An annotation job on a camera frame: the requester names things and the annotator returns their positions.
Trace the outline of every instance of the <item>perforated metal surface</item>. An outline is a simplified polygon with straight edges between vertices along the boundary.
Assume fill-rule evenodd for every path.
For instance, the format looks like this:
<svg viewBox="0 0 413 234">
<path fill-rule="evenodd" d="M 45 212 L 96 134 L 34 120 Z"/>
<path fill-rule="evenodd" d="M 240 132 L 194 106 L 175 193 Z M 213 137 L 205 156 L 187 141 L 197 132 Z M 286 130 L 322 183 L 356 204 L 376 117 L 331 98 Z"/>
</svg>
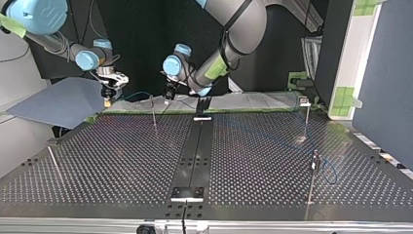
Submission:
<svg viewBox="0 0 413 234">
<path fill-rule="evenodd" d="M 331 185 L 319 174 L 310 209 L 328 206 L 413 212 L 411 180 L 324 115 L 311 115 L 309 137 L 303 140 L 304 118 L 297 113 L 214 116 L 207 203 L 215 215 L 218 211 L 247 213 L 248 209 L 274 213 L 278 208 L 308 209 L 315 149 L 331 162 L 338 181 Z M 328 165 L 325 175 L 334 181 Z M 255 214 L 242 217 L 254 219 Z"/>
<path fill-rule="evenodd" d="M 189 116 L 103 116 L 54 149 L 21 167 L 2 186 L 1 201 L 15 205 L 162 206 L 183 145 Z"/>
</svg>

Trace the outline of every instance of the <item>metal breadboard table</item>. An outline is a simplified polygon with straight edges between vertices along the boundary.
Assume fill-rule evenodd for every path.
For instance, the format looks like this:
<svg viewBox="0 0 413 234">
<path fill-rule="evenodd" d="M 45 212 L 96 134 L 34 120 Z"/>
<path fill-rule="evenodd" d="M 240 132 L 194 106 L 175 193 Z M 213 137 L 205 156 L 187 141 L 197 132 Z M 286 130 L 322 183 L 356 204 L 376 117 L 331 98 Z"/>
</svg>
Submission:
<svg viewBox="0 0 413 234">
<path fill-rule="evenodd" d="M 303 140 L 303 116 L 101 116 L 1 178 L 0 217 L 413 222 L 413 181 L 323 114 Z M 308 203 L 315 149 L 337 182 L 319 174 Z M 204 200 L 173 202 L 177 187 Z"/>
</svg>

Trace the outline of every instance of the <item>robotic arm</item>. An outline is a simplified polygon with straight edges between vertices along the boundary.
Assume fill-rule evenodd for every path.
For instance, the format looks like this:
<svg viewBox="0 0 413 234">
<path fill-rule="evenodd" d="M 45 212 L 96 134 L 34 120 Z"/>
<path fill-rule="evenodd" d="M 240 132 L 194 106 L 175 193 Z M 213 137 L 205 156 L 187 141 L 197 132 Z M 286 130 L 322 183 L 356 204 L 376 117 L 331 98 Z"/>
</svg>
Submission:
<svg viewBox="0 0 413 234">
<path fill-rule="evenodd" d="M 93 48 L 86 48 L 69 41 L 58 32 L 67 18 L 66 0 L 0 0 L 1 14 L 20 22 L 27 29 L 26 37 L 43 46 L 51 54 L 75 61 L 84 71 L 102 85 L 101 95 L 105 106 L 118 90 L 129 83 L 129 78 L 116 72 L 111 42 L 106 39 L 94 40 Z"/>
<path fill-rule="evenodd" d="M 241 57 L 255 51 L 267 27 L 266 5 L 256 0 L 197 0 L 224 26 L 219 48 L 196 70 L 190 62 L 191 49 L 178 44 L 174 53 L 164 61 L 169 80 L 167 99 L 173 99 L 176 84 L 187 85 L 193 94 L 206 96 L 212 82 L 236 69 Z"/>
</svg>

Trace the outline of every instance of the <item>metal plate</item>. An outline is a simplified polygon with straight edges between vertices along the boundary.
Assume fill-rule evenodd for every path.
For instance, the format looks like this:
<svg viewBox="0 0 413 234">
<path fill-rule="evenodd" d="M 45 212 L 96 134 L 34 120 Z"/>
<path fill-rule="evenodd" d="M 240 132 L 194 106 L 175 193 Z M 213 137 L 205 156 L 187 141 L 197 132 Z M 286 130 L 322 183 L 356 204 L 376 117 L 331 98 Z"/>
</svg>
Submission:
<svg viewBox="0 0 413 234">
<path fill-rule="evenodd" d="M 214 116 L 203 219 L 413 221 L 413 181 L 322 114 L 311 115 L 303 141 L 303 118 Z M 331 185 L 318 175 L 307 206 L 315 149 L 331 162 L 338 181 Z M 334 180 L 330 167 L 325 176 Z"/>
<path fill-rule="evenodd" d="M 102 116 L 0 181 L 1 216 L 165 218 L 191 116 Z"/>
</svg>

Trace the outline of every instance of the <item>white wall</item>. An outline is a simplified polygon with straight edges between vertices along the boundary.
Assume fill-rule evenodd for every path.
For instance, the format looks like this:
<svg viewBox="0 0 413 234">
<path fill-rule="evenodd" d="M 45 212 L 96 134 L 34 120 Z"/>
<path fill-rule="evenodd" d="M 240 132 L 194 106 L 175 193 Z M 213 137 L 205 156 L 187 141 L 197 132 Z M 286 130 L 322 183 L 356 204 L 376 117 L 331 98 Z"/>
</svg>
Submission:
<svg viewBox="0 0 413 234">
<path fill-rule="evenodd" d="M 2 62 L 20 57 L 26 50 L 24 40 L 0 32 L 0 113 L 47 88 L 31 52 Z M 40 152 L 52 136 L 51 126 L 0 115 L 0 177 Z"/>
</svg>

